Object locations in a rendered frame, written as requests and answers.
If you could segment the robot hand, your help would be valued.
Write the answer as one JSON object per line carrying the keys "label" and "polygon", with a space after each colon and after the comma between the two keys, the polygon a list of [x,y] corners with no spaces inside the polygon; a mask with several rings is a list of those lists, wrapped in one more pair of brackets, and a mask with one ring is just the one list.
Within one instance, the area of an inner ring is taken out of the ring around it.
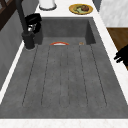
{"label": "robot hand", "polygon": [[128,66],[128,45],[124,46],[116,53],[114,60],[117,63],[123,62],[125,66]]}

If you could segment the small brown round food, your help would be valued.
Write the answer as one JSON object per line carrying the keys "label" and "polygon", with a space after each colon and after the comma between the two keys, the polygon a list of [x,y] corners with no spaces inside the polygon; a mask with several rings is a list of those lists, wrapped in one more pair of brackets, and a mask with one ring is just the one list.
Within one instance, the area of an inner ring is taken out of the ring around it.
{"label": "small brown round food", "polygon": [[82,11],[88,11],[89,7],[87,5],[82,5],[81,10]]}

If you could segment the grey sink with draining board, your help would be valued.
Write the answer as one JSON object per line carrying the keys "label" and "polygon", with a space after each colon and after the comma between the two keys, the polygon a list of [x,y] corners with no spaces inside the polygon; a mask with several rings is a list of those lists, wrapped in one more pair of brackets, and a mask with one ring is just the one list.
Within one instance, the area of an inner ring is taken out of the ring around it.
{"label": "grey sink with draining board", "polygon": [[[53,42],[69,45],[54,46]],[[17,69],[2,118],[116,117],[118,83],[90,18],[44,18],[41,44]]]}

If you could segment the red-rimmed plate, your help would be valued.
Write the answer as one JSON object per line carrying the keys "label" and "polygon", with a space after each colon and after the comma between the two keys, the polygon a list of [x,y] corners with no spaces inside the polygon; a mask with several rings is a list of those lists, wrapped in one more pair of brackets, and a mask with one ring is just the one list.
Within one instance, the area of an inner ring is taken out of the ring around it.
{"label": "red-rimmed plate", "polygon": [[50,45],[56,45],[56,46],[63,46],[63,45],[69,45],[69,43],[66,43],[66,42],[53,42],[53,43],[51,43]]}

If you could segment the yellow plate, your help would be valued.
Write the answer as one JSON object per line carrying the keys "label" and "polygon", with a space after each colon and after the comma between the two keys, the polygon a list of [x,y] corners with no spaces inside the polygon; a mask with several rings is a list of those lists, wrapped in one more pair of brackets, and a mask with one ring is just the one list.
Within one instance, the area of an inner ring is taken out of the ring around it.
{"label": "yellow plate", "polygon": [[82,5],[87,5],[87,4],[73,4],[69,6],[69,10],[74,13],[74,14],[78,14],[78,15],[86,15],[89,14],[93,11],[93,7],[90,5],[87,5],[89,7],[88,11],[82,11],[81,7]]}

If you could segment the white round container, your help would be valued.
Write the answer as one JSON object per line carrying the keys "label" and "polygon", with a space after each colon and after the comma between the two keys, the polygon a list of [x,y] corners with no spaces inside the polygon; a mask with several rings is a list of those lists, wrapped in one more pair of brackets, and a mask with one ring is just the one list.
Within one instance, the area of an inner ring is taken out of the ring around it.
{"label": "white round container", "polygon": [[54,10],[57,7],[55,0],[39,0],[39,8],[41,10]]}

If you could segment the black tap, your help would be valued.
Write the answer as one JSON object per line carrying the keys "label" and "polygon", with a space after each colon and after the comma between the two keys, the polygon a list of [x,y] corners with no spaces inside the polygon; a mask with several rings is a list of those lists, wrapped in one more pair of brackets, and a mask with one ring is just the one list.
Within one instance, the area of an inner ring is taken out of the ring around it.
{"label": "black tap", "polygon": [[24,16],[21,0],[15,0],[15,3],[23,28],[22,38],[25,48],[28,50],[33,49],[35,47],[36,35],[41,30],[41,15],[39,13],[34,13]]}

